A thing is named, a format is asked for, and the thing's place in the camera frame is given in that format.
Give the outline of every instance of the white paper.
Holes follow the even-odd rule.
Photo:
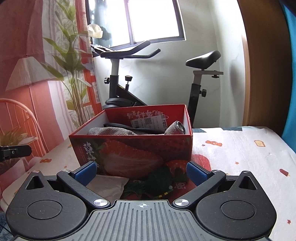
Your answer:
[[[96,175],[86,187],[113,204],[120,199],[128,180],[125,177]]]
[[[146,118],[131,120],[133,128],[149,128],[153,130],[165,131],[168,128],[165,115],[156,115]]]

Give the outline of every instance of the blue gripper pad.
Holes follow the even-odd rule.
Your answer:
[[[196,164],[194,161],[190,161],[186,166],[186,173],[188,178],[196,185],[202,184],[204,181],[208,180],[212,173],[202,168],[200,165]]]
[[[86,186],[96,176],[96,162],[88,162],[71,173],[71,176]]]

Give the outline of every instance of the qr code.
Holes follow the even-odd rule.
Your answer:
[[[145,125],[152,125],[151,118],[145,118]]]
[[[134,121],[134,124],[135,124],[135,128],[140,128],[140,125],[139,125],[139,121],[138,120],[135,120]]]

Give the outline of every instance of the patterned curtain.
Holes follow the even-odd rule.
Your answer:
[[[0,22],[0,145],[32,148],[0,163],[1,194],[102,108],[84,0],[5,0]]]

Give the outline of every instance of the white bedsheet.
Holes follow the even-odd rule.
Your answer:
[[[243,131],[223,131],[220,128],[203,130],[206,133],[193,135],[192,158],[209,160],[212,170],[220,169],[229,175],[251,171],[277,212],[270,238],[273,241],[295,241],[296,154],[293,150],[267,128],[243,128]],[[55,175],[65,166],[70,170],[79,167],[68,139],[43,159],[45,162],[39,162],[28,173],[38,169],[44,175]],[[3,192],[0,202],[2,209],[6,210],[28,173]]]

